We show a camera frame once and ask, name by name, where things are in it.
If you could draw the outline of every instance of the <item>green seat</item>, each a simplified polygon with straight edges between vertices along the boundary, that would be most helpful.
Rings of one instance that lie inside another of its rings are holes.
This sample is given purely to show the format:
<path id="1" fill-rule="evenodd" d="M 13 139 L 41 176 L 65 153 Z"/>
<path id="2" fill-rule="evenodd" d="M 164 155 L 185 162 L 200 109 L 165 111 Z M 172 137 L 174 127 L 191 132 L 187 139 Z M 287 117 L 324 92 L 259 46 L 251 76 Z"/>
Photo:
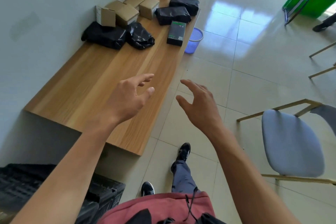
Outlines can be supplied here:
<path id="1" fill-rule="evenodd" d="M 335 2 L 336 0 L 288 0 L 282 7 L 285 13 L 285 25 L 298 14 L 318 18 Z"/>

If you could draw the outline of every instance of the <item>hand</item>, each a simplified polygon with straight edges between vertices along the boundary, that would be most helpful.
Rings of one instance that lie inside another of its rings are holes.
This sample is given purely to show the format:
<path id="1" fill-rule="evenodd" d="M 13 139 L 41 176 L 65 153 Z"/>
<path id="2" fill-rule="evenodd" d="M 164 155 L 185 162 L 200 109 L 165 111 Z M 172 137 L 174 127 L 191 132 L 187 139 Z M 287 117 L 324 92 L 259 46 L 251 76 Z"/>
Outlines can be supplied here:
<path id="1" fill-rule="evenodd" d="M 154 88 L 150 87 L 138 96 L 137 86 L 144 86 L 153 76 L 154 74 L 141 74 L 120 81 L 98 114 L 99 120 L 117 126 L 137 115 L 154 93 Z"/>
<path id="2" fill-rule="evenodd" d="M 176 96 L 176 100 L 191 123 L 209 137 L 214 130 L 224 126 L 212 93 L 206 86 L 196 84 L 191 80 L 181 80 L 181 83 L 191 90 L 194 101 L 189 104 L 180 95 Z"/>

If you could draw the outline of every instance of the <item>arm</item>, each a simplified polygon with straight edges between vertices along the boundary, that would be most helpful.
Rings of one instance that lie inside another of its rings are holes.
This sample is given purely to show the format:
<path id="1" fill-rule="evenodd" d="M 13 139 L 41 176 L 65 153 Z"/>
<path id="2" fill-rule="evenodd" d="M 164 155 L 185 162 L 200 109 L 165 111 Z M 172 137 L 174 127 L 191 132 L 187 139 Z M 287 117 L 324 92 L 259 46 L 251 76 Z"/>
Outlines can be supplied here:
<path id="1" fill-rule="evenodd" d="M 194 101 L 189 104 L 182 96 L 176 99 L 214 146 L 242 223 L 300 224 L 224 127 L 212 93 L 189 80 L 181 83 L 192 91 Z"/>
<path id="2" fill-rule="evenodd" d="M 154 92 L 148 88 L 137 95 L 153 74 L 120 81 L 82 135 L 53 172 L 15 216 L 12 224 L 74 223 L 89 188 L 92 174 L 108 136 L 120 123 L 135 116 Z"/>

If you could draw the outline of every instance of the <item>forearm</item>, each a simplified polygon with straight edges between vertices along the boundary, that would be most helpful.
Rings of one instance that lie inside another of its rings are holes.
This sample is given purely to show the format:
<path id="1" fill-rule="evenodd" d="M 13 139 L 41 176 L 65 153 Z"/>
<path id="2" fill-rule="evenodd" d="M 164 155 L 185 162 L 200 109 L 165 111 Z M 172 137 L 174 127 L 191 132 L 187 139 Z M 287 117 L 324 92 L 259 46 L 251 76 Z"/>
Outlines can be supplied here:
<path id="1" fill-rule="evenodd" d="M 300 223 L 263 179 L 230 131 L 223 126 L 208 138 L 217 152 L 242 223 Z"/>
<path id="2" fill-rule="evenodd" d="M 53 172 L 13 219 L 12 224 L 72 224 L 114 126 L 92 122 Z"/>

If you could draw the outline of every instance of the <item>pants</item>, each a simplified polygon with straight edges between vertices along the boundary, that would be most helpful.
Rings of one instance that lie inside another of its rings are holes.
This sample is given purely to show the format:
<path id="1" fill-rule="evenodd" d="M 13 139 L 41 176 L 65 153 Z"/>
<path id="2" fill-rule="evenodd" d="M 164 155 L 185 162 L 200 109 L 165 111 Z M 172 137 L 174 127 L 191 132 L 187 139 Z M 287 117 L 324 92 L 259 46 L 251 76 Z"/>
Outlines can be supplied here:
<path id="1" fill-rule="evenodd" d="M 191 177 L 190 169 L 187 163 L 183 160 L 178 160 L 174 163 L 174 178 L 171 186 L 171 192 L 180 192 L 192 194 L 196 187 L 195 181 Z"/>
<path id="2" fill-rule="evenodd" d="M 329 18 L 325 19 L 322 24 L 325 25 L 326 27 L 330 27 L 335 22 L 336 22 L 336 14 L 333 14 Z"/>

